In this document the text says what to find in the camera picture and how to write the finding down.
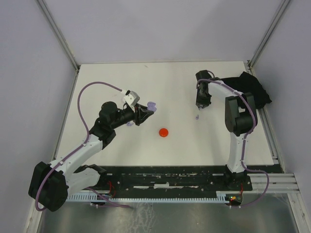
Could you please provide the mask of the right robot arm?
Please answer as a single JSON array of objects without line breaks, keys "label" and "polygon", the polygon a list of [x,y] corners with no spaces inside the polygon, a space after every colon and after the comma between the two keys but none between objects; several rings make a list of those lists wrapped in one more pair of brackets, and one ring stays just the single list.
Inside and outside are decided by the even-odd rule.
[{"label": "right robot arm", "polygon": [[230,87],[208,70],[197,72],[195,77],[197,80],[195,104],[198,109],[210,106],[213,97],[218,97],[225,103],[225,126],[230,132],[230,151],[225,165],[223,184],[227,189],[234,190],[247,176],[244,161],[247,137],[258,123],[254,96],[252,93],[243,93]]}]

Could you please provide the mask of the purple charging case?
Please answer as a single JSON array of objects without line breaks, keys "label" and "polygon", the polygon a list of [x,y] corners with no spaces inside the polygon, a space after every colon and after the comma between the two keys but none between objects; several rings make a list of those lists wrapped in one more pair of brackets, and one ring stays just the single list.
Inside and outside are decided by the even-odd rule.
[{"label": "purple charging case", "polygon": [[152,102],[152,101],[148,102],[148,103],[147,103],[147,110],[148,110],[148,111],[155,112],[155,111],[157,110],[157,108],[156,108],[156,103],[155,103],[155,102]]}]

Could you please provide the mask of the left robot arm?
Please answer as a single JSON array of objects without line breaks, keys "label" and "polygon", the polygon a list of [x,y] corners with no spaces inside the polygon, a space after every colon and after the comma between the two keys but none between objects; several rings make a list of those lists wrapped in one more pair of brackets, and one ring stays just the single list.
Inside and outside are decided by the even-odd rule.
[{"label": "left robot arm", "polygon": [[85,166],[84,162],[111,143],[117,127],[130,121],[139,126],[156,111],[154,102],[147,106],[138,103],[134,106],[125,103],[123,106],[119,109],[116,103],[105,102],[82,144],[67,156],[35,166],[28,194],[35,200],[36,210],[54,212],[72,194],[93,186],[96,189],[106,187],[106,171],[97,165]]}]

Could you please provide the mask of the red earbud charging case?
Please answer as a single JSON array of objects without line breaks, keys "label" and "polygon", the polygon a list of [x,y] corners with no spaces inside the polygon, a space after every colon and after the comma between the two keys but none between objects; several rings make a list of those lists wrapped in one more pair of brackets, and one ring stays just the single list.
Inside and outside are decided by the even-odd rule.
[{"label": "red earbud charging case", "polygon": [[167,137],[167,136],[169,135],[168,129],[166,129],[166,128],[161,128],[161,129],[159,130],[159,135],[160,135],[161,137]]}]

